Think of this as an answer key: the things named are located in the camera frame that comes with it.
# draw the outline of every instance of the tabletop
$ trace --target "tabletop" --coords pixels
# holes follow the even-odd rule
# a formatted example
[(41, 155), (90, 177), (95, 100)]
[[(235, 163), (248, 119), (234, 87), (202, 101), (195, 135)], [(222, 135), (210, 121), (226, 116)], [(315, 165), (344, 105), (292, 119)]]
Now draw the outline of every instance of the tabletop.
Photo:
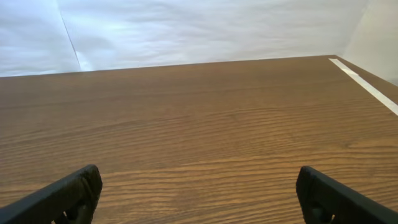
[(93, 223), (303, 223), (307, 165), (398, 211), (398, 117), (329, 58), (0, 78), (0, 206), (96, 164)]

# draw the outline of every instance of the black object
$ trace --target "black object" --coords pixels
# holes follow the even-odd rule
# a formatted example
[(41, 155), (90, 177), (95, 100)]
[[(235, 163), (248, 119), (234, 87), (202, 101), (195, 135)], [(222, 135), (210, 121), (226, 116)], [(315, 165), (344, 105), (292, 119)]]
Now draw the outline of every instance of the black object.
[(90, 224), (102, 190), (95, 165), (88, 165), (0, 209), (0, 224)]
[(398, 213), (304, 166), (296, 183), (306, 224), (397, 224)]

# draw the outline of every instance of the crease in white sheet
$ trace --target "crease in white sheet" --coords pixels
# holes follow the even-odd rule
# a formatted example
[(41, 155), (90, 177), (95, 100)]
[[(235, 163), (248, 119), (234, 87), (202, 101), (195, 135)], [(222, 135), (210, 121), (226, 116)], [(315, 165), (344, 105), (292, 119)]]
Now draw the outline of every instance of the crease in white sheet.
[(370, 85), (366, 80), (361, 78), (356, 72), (352, 71), (345, 64), (340, 62), (338, 59), (329, 58), (337, 67), (344, 71), (348, 76), (350, 76), (354, 81), (360, 84), (366, 91), (368, 91), (372, 96), (378, 99), (384, 106), (389, 108), (393, 113), (398, 115), (398, 105), (396, 105), (392, 100), (382, 94), (379, 90)]
[(81, 69), (342, 54), (368, 0), (58, 0)]
[(0, 2), (0, 77), (77, 72), (55, 0)]

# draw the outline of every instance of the white tape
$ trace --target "white tape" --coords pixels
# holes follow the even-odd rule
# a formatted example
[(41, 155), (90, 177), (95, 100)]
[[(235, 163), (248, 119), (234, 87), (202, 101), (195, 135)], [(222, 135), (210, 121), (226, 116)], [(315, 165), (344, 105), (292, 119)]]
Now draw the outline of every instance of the white tape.
[(361, 78), (356, 72), (349, 69), (345, 64), (340, 62), (338, 59), (329, 58), (335, 65), (337, 65), (342, 71), (347, 73), (353, 80), (360, 84), (365, 90), (372, 94), (376, 99), (378, 99), (382, 104), (388, 107), (392, 112), (398, 116), (398, 105), (396, 105), (392, 100), (384, 96), (379, 90), (370, 85), (366, 80)]

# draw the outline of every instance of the brown wooden surface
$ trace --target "brown wooden surface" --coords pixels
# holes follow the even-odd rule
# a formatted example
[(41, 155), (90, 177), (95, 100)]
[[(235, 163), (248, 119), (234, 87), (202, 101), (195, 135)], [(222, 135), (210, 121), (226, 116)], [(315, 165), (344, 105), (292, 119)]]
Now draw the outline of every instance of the brown wooden surface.
[(94, 223), (303, 223), (310, 165), (398, 210), (398, 117), (327, 58), (0, 78), (0, 206), (96, 164)]

